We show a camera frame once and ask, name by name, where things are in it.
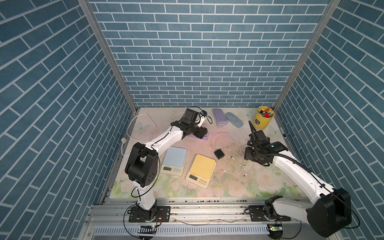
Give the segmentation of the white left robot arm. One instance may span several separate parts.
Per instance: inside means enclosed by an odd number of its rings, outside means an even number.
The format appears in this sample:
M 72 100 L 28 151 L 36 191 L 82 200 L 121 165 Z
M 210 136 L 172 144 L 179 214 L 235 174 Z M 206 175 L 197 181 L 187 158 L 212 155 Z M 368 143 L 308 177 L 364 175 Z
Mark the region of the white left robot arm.
M 140 210 L 147 212 L 156 207 L 157 201 L 153 193 L 153 186 L 160 170 L 160 156 L 172 145 L 186 136 L 194 135 L 202 139 L 208 132 L 203 127 L 205 120 L 212 123 L 212 118 L 201 108 L 191 106 L 186 108 L 180 120 L 170 123 L 170 127 L 157 138 L 147 143 L 136 143 L 129 154 L 125 173 L 134 184 L 138 192 L 137 205 Z

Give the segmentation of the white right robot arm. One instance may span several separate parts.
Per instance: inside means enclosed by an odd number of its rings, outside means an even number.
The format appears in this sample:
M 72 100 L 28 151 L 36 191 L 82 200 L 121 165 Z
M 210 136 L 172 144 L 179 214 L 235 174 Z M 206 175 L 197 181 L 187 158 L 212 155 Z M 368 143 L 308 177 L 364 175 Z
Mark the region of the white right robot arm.
M 271 221 L 290 217 L 309 224 L 327 238 L 352 222 L 351 196 L 343 188 L 335 189 L 300 163 L 280 142 L 271 143 L 263 131 L 250 125 L 245 160 L 263 167 L 274 165 L 282 170 L 310 200 L 308 203 L 274 196 L 265 200 L 264 215 Z

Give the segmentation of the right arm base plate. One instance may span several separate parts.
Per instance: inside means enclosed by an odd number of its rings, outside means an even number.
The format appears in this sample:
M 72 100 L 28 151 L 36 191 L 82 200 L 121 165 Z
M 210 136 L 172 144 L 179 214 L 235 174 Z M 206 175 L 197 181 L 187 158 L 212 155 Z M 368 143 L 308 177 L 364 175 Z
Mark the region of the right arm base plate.
M 289 222 L 290 217 L 280 216 L 271 207 L 262 205 L 249 206 L 244 210 L 245 214 L 249 214 L 252 222 Z

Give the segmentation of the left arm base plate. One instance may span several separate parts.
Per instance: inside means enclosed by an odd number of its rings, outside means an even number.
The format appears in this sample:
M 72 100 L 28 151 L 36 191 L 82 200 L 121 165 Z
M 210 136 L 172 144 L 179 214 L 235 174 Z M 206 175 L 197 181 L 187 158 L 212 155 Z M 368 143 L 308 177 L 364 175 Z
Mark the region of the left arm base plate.
M 153 206 L 150 210 L 144 210 L 139 206 L 134 206 L 129 212 L 129 223 L 155 223 L 156 217 L 159 217 L 158 222 L 168 223 L 170 212 L 170 206 Z

